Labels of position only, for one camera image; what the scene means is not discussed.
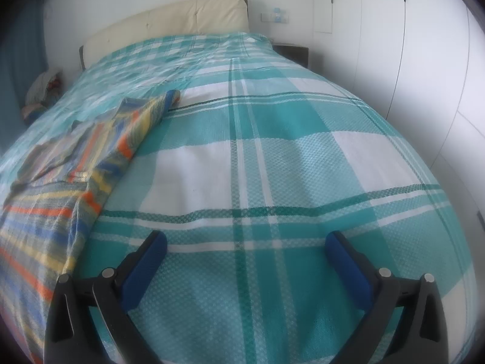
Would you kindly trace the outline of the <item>teal window curtain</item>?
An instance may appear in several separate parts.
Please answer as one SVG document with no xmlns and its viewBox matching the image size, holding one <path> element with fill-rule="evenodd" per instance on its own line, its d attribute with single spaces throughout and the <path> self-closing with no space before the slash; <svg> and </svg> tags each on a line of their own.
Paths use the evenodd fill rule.
<svg viewBox="0 0 485 364">
<path fill-rule="evenodd" d="M 25 0 L 1 24 L 1 152 L 26 130 L 25 97 L 48 68 L 44 42 L 44 1 Z"/>
</svg>

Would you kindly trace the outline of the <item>striped knit sweater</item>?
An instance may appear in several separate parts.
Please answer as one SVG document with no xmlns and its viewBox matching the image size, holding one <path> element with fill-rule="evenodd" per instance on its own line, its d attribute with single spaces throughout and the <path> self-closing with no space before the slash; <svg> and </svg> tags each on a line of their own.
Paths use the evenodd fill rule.
<svg viewBox="0 0 485 364">
<path fill-rule="evenodd" d="M 29 362 L 44 360 L 59 276 L 75 269 L 113 188 L 179 98 L 125 98 L 27 154 L 1 206 L 1 318 Z"/>
</svg>

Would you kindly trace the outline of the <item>teal plaid bedspread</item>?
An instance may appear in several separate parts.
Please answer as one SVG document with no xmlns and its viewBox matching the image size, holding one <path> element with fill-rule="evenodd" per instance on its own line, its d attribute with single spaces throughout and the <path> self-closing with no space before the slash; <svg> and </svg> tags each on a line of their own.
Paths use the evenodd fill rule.
<svg viewBox="0 0 485 364">
<path fill-rule="evenodd" d="M 70 272 L 116 266 L 154 230 L 168 254 L 131 317 L 167 363 L 328 363 L 363 313 L 324 244 L 434 276 L 449 360 L 478 320 L 470 249 L 447 195 L 393 126 L 261 35 L 179 35 L 110 53 L 1 159 L 1 206 L 30 149 L 125 98 L 179 100 L 135 152 Z"/>
</svg>

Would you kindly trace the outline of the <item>cream padded headboard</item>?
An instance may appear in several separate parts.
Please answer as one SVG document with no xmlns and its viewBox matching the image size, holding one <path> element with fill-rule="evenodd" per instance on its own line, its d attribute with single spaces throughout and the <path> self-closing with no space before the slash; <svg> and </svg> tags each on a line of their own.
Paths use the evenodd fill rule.
<svg viewBox="0 0 485 364">
<path fill-rule="evenodd" d="M 171 35 L 248 32 L 247 0 L 184 0 L 129 16 L 91 36 L 79 48 L 81 68 L 131 44 Z"/>
</svg>

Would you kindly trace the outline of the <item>dark bedside table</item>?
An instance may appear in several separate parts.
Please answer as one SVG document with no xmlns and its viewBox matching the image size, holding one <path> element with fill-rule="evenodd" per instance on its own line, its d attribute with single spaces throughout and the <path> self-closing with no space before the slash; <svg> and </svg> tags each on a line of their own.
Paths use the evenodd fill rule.
<svg viewBox="0 0 485 364">
<path fill-rule="evenodd" d="M 279 55 L 301 65 L 309 67 L 309 48 L 296 44 L 273 44 L 273 50 Z"/>
</svg>

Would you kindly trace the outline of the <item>white wardrobe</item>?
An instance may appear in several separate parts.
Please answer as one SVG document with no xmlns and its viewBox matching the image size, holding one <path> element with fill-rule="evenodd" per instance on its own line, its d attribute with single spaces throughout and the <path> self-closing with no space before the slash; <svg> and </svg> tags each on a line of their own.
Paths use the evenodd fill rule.
<svg viewBox="0 0 485 364">
<path fill-rule="evenodd" d="M 484 29 L 471 0 L 313 0 L 312 66 L 484 217 Z"/>
</svg>

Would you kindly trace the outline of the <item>wall switch panel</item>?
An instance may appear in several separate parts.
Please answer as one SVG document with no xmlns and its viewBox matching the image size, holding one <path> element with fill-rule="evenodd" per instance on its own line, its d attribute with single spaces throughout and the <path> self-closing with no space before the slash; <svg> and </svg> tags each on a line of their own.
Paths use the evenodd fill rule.
<svg viewBox="0 0 485 364">
<path fill-rule="evenodd" d="M 274 8 L 271 12 L 262 12 L 260 18 L 263 23 L 289 23 L 289 14 L 280 8 Z"/>
</svg>

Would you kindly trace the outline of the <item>pile of clothes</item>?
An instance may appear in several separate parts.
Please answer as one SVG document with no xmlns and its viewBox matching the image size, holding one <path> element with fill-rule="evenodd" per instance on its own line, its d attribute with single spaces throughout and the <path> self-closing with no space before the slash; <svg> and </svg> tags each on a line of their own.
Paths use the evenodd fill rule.
<svg viewBox="0 0 485 364">
<path fill-rule="evenodd" d="M 27 126 L 57 103 L 62 95 L 62 78 L 59 69 L 50 68 L 41 73 L 25 97 L 22 117 Z"/>
</svg>

